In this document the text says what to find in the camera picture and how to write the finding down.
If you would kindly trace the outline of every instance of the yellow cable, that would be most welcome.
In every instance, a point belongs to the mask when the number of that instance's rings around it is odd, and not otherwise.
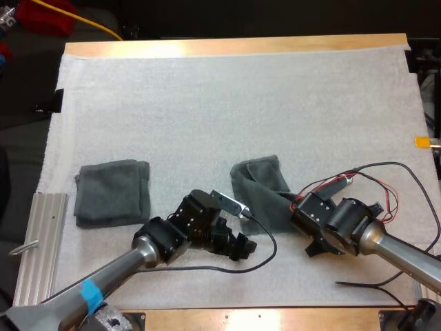
[[[50,5],[49,3],[42,2],[41,0],[32,0],[32,1],[37,3],[37,4],[39,4],[39,5],[41,5],[41,6],[43,6],[43,7],[55,10],[56,12],[60,12],[61,14],[73,17],[74,19],[78,19],[79,21],[82,21],[84,23],[90,24],[91,26],[94,26],[94,27],[96,27],[98,29],[102,29],[102,30],[106,31],[107,33],[110,33],[113,37],[117,38],[120,41],[123,40],[123,38],[121,38],[119,35],[117,35],[117,33],[113,32],[109,28],[106,28],[105,26],[102,26],[102,25],[100,25],[98,23],[95,23],[93,21],[89,21],[88,19],[85,19],[84,17],[72,14],[71,12],[66,12],[65,10],[62,10],[62,9],[60,9],[58,7],[54,7],[54,6]]]

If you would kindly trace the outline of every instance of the table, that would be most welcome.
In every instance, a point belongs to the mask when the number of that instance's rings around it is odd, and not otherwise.
[[[405,34],[67,43],[84,57],[158,58],[220,54],[354,50],[407,44]],[[144,310],[148,330],[376,331],[379,308]]]

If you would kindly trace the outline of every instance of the white sheet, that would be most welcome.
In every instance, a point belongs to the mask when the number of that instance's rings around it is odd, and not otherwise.
[[[64,55],[58,88],[61,114],[52,116],[38,191],[70,195],[56,290],[84,277],[130,247],[138,226],[82,230],[72,216],[74,175],[83,165],[138,159],[151,165],[152,217],[175,211],[191,189],[232,194],[237,162],[278,155],[293,192],[306,183],[374,161],[409,165],[440,209],[430,150],[413,146],[424,135],[416,76],[404,46],[357,51],[297,52],[184,59],[84,59]],[[419,245],[435,223],[411,177],[400,168],[369,170],[400,193],[391,234]],[[345,197],[384,204],[384,193],[356,178]],[[373,290],[334,281],[382,281],[395,268],[380,258],[313,259],[309,239],[276,237],[278,256],[245,275],[168,272],[136,275],[109,298],[119,308],[210,308],[284,305],[386,305]],[[265,236],[240,263],[187,251],[176,265],[243,268],[271,252]],[[415,303],[416,285],[401,276],[388,289]]]

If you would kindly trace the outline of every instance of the metal handle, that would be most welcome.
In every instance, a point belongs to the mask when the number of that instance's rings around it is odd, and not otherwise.
[[[374,221],[368,225],[360,239],[360,253],[377,254],[416,281],[441,294],[441,261],[387,234],[381,222]]]
[[[36,248],[39,246],[39,240],[35,239],[31,241],[30,243],[25,243],[24,245],[21,245],[9,252],[10,257],[16,257],[17,255],[23,254],[26,250],[29,250],[30,248]]]

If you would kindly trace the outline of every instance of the folded gray towel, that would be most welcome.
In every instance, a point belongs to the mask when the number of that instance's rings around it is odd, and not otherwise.
[[[144,223],[150,217],[150,165],[122,160],[85,165],[75,176],[76,225],[101,228]]]
[[[289,222],[289,205],[295,196],[279,168],[277,156],[236,164],[231,172],[234,198],[249,207],[256,218],[273,233],[295,232]],[[255,222],[241,221],[246,235],[263,233]]]

